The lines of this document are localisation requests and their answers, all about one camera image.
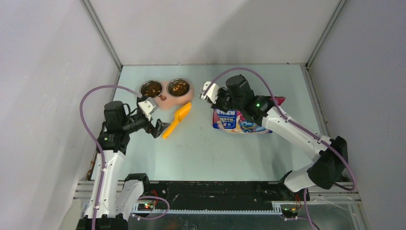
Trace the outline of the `colourful cat food bag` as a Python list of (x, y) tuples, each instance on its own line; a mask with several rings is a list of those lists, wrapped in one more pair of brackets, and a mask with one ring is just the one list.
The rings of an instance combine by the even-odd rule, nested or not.
[(213, 128), (231, 134), (270, 134), (273, 131), (254, 122), (248, 121), (244, 115), (230, 104), (212, 105)]

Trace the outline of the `yellow plastic scoop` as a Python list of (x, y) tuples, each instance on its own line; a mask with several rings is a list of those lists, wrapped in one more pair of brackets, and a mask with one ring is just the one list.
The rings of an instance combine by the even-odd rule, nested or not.
[(185, 105), (183, 105), (181, 108), (175, 111), (174, 113), (174, 120), (171, 122), (170, 126), (165, 130), (165, 132), (162, 135), (163, 139), (167, 139), (172, 132), (175, 130), (175, 128), (178, 126), (178, 124), (188, 115), (192, 107), (192, 103), (188, 102)]

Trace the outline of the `pink double pet bowl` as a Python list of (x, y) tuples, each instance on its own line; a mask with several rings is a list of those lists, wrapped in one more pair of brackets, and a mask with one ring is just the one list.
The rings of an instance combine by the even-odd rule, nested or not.
[(193, 100), (194, 88), (188, 80), (184, 78), (175, 78), (170, 81), (159, 82), (161, 82), (163, 86), (162, 93), (159, 97), (153, 98), (159, 105), (159, 109), (169, 110), (174, 106), (183, 106)]

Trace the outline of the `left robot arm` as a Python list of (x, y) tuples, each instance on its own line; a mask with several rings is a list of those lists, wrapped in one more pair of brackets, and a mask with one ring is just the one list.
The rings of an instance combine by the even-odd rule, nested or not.
[(117, 195), (117, 185), (130, 134), (143, 129), (157, 138), (169, 127), (160, 119), (155, 125), (151, 123), (151, 115), (157, 109), (158, 104), (152, 98), (138, 102), (133, 115), (125, 112), (121, 101), (105, 105), (104, 130), (97, 138), (99, 152), (95, 183), (84, 217), (78, 222), (78, 230), (126, 230), (138, 199), (147, 199), (151, 195), (145, 173), (129, 174), (120, 195)]

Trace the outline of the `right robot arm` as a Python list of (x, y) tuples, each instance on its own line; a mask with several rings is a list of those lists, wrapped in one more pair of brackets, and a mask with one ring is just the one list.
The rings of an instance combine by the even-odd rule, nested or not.
[(300, 190), (311, 186), (330, 189), (346, 168), (348, 148), (344, 138), (330, 138), (301, 126), (270, 96), (255, 95), (243, 75), (227, 79), (222, 88), (207, 81), (202, 86), (201, 99), (213, 109), (240, 112), (248, 121), (277, 133), (304, 151), (312, 163), (288, 172), (279, 181), (278, 193), (284, 200), (293, 199)]

